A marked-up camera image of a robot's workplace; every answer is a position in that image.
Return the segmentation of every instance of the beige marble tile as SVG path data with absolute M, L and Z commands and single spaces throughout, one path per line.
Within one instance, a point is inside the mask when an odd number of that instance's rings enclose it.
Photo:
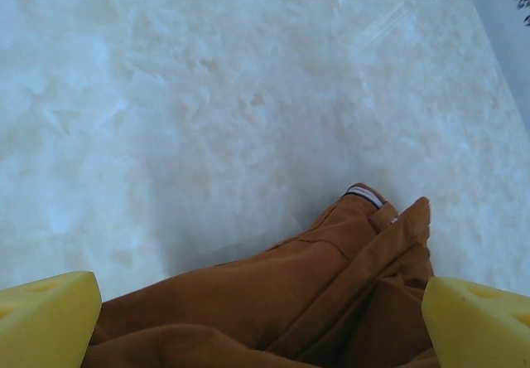
M 470 3 L 0 0 L 0 288 L 236 259 L 352 182 L 528 293 L 530 145 Z

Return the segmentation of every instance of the white wall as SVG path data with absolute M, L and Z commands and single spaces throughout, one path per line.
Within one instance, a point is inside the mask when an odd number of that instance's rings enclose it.
M 524 26 L 530 7 L 518 10 L 515 0 L 473 1 L 523 122 L 530 129 L 530 27 Z

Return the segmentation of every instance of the brown pants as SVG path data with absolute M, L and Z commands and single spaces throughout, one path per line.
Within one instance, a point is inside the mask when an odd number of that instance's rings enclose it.
M 428 201 L 396 215 L 345 195 L 261 254 L 106 302 L 83 367 L 438 367 Z

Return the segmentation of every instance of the yellow cushion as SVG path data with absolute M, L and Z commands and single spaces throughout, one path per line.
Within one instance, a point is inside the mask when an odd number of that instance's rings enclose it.
M 89 272 L 0 291 L 0 366 L 78 368 L 100 308 Z
M 530 368 L 530 298 L 433 278 L 422 310 L 443 368 Z

